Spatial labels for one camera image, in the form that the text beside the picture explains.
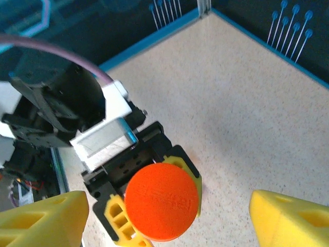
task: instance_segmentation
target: speckled surface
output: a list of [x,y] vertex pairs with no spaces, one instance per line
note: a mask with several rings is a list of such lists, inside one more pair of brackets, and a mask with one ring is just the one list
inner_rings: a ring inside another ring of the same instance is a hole
[[[254,189],[329,205],[329,91],[225,21],[210,15],[110,73],[203,176],[201,217],[156,247],[258,246]],[[73,151],[62,157],[83,189]],[[111,246],[92,213],[84,239]]]

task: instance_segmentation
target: yellow triangular block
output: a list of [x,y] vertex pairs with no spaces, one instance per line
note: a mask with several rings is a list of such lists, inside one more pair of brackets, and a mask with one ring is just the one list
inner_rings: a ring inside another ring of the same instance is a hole
[[329,246],[329,207],[255,190],[249,212],[261,247]]
[[0,246],[78,247],[88,213],[83,191],[72,191],[2,212]]

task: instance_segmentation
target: cable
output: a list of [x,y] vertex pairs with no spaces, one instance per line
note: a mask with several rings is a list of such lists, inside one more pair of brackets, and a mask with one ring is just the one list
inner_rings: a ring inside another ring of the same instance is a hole
[[31,48],[36,50],[45,51],[59,57],[65,58],[71,62],[74,62],[81,67],[85,68],[89,72],[93,73],[99,79],[103,80],[106,84],[113,83],[113,79],[104,71],[102,71],[98,66],[89,62],[84,57],[69,51],[65,50],[57,45],[50,44],[45,41],[32,39],[28,37],[22,37],[18,35],[11,34],[0,34],[0,44],[11,44],[13,46]]

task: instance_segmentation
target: orange ball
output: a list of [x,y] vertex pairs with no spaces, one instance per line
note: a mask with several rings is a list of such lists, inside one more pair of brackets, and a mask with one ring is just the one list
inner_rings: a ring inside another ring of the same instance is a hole
[[146,238],[162,242],[179,237],[191,226],[199,198],[184,170],[157,163],[132,177],[124,201],[133,226]]

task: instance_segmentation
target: blue edge trim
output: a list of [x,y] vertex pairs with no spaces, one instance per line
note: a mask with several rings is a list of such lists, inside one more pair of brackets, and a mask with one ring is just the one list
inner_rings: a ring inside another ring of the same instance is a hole
[[124,62],[128,58],[140,53],[141,51],[147,49],[151,45],[158,43],[162,39],[165,39],[167,36],[173,34],[177,30],[188,25],[191,21],[195,20],[198,17],[199,17],[199,11],[196,8],[188,12],[187,14],[183,15],[181,18],[178,18],[177,20],[167,25],[166,27],[154,32],[153,34],[147,36],[146,38],[132,45],[131,47],[124,50],[120,54],[104,62],[99,67],[104,71],[112,69],[113,67],[119,65],[120,63]]
[[239,24],[237,24],[236,22],[234,22],[233,20],[231,20],[229,17],[225,16],[224,14],[220,13],[218,10],[216,10],[214,8],[212,8],[212,12],[215,13],[216,15],[218,15],[220,18],[224,19],[226,22],[228,22],[229,24],[231,24],[232,26],[234,26],[238,30],[240,30],[241,32],[245,33],[246,35],[250,36],[252,39],[256,40],[259,44],[263,45],[265,48],[267,48],[270,51],[272,51],[275,55],[279,56],[284,61],[286,61],[289,64],[293,65],[294,67],[296,67],[297,69],[299,69],[301,72],[303,72],[307,76],[311,77],[313,80],[317,81],[319,84],[321,84],[326,89],[329,89],[329,84],[328,83],[326,83],[325,81],[321,80],[316,75],[312,74],[307,69],[305,69],[304,67],[302,67],[299,64],[295,63],[291,59],[287,58],[282,53],[280,53],[279,51],[275,50],[272,46],[266,44],[263,40],[261,40],[260,38],[258,38],[255,35],[253,35],[248,30],[244,29],[242,26],[240,26]]

